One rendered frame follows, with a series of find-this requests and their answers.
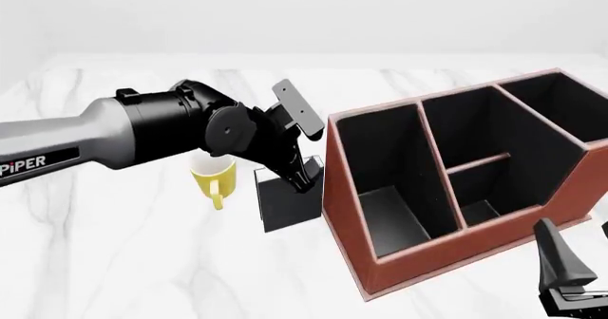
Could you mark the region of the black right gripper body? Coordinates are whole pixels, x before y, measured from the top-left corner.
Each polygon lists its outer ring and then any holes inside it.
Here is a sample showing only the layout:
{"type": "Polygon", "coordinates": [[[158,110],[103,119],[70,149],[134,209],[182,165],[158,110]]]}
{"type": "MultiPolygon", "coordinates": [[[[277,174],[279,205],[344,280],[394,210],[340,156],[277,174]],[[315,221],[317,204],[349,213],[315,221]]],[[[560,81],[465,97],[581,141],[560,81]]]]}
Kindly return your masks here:
{"type": "Polygon", "coordinates": [[[608,318],[608,291],[539,284],[540,301],[549,317],[608,318]]]}

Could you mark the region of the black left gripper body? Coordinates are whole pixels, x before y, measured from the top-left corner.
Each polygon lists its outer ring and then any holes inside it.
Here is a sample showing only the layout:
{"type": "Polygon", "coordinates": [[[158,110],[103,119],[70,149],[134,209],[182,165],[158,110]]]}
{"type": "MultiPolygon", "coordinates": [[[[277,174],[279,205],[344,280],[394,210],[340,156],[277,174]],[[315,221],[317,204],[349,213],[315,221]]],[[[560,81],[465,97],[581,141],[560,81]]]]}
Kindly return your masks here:
{"type": "Polygon", "coordinates": [[[263,164],[281,177],[294,177],[300,170],[296,153],[299,130],[284,109],[248,109],[256,125],[255,134],[246,150],[246,159],[263,164]]]}

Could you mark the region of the black book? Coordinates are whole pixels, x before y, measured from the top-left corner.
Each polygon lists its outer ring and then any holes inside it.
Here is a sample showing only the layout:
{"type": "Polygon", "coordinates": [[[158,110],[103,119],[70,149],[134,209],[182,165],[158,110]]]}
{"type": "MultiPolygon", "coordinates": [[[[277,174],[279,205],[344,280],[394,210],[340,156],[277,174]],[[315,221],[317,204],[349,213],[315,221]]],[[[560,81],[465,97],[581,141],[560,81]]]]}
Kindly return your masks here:
{"type": "Polygon", "coordinates": [[[264,233],[271,233],[321,216],[324,163],[319,156],[305,158],[308,167],[315,161],[319,179],[307,193],[297,193],[287,181],[267,168],[254,170],[258,209],[264,233]]]}

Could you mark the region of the red-brown desk caddy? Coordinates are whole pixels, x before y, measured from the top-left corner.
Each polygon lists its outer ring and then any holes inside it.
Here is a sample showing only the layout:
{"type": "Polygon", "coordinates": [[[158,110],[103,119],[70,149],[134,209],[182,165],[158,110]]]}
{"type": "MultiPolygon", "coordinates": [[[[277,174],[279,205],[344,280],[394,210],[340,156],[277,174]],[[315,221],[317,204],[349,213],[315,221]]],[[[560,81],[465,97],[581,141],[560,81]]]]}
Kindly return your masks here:
{"type": "Polygon", "coordinates": [[[331,114],[322,213],[371,300],[512,249],[608,193],[608,90],[542,70],[331,114]]]}

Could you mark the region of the yellow mug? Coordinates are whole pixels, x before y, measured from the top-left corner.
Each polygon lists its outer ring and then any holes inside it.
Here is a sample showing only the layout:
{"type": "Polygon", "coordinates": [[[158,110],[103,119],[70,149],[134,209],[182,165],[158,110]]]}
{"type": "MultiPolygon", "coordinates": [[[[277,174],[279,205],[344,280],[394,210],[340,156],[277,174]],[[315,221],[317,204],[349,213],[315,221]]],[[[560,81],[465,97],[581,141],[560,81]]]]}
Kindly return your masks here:
{"type": "Polygon", "coordinates": [[[197,150],[191,153],[190,172],[203,194],[213,202],[215,210],[223,209],[223,201],[237,187],[237,162],[233,156],[212,157],[197,150]]]}

